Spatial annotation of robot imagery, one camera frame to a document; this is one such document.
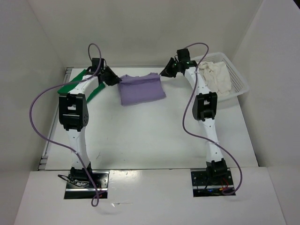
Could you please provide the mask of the lavender t shirt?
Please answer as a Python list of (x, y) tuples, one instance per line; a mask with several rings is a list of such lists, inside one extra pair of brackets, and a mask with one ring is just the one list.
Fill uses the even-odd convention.
[(145, 76), (124, 75), (118, 84), (122, 106), (153, 102), (166, 98), (158, 73)]

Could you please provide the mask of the cream t shirt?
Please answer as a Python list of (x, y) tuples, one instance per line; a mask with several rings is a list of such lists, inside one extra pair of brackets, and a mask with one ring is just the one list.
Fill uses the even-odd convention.
[(207, 87), (216, 92), (219, 97), (225, 97), (230, 94), (232, 83), (226, 64), (222, 62), (201, 62), (199, 71)]

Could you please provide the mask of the green t shirt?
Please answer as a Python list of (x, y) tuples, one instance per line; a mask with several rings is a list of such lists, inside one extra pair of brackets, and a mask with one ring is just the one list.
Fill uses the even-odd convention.
[[(81, 73), (79, 73), (73, 80), (70, 82), (75, 82), (75, 81), (81, 81), (85, 75), (88, 74), (88, 71), (84, 69)], [(65, 85), (62, 88), (60, 88), (57, 93), (62, 94), (62, 93), (68, 93), (72, 89), (76, 87), (77, 83), (70, 84), (70, 85)], [(87, 97), (86, 96), (86, 101), (89, 103), (99, 92), (101, 92), (105, 88), (104, 83), (100, 83), (99, 86), (93, 90), (93, 92)]]

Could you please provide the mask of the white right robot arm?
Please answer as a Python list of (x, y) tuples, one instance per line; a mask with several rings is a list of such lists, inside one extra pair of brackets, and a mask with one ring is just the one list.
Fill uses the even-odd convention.
[(194, 60), (177, 61), (174, 58), (170, 58), (160, 74), (165, 77), (175, 77), (178, 72), (181, 72), (187, 78), (193, 88), (192, 96), (187, 106), (193, 103), (193, 118), (198, 121), (199, 125), (204, 127), (206, 133), (206, 136), (203, 137), (208, 142), (206, 180), (210, 184), (217, 184), (227, 174), (228, 170), (215, 127), (217, 93), (207, 87)]

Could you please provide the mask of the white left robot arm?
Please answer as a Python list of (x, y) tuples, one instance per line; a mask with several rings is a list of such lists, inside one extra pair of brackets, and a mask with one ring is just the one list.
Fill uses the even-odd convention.
[(68, 135), (72, 154), (69, 180), (77, 181), (85, 188), (91, 186), (94, 181), (85, 141), (85, 129), (89, 122), (87, 103), (105, 84), (114, 86), (121, 81), (109, 66), (102, 67), (93, 75), (95, 71), (95, 67), (83, 70), (58, 90), (59, 122)]

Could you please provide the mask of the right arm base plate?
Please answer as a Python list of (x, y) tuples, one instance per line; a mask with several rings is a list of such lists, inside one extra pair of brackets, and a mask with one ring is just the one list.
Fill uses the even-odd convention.
[(205, 169), (194, 169), (190, 172), (194, 197), (224, 196), (223, 191), (230, 193), (235, 190), (230, 170), (227, 170), (226, 175), (210, 180)]

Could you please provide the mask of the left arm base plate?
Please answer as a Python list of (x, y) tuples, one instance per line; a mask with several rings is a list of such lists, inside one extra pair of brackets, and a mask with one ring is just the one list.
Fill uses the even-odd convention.
[[(95, 172), (91, 176), (99, 192), (99, 198), (107, 199), (109, 172)], [(58, 177), (66, 182), (64, 199), (92, 199), (96, 197), (95, 189), (87, 177), (75, 179), (71, 178), (70, 174), (68, 176), (59, 174)]]

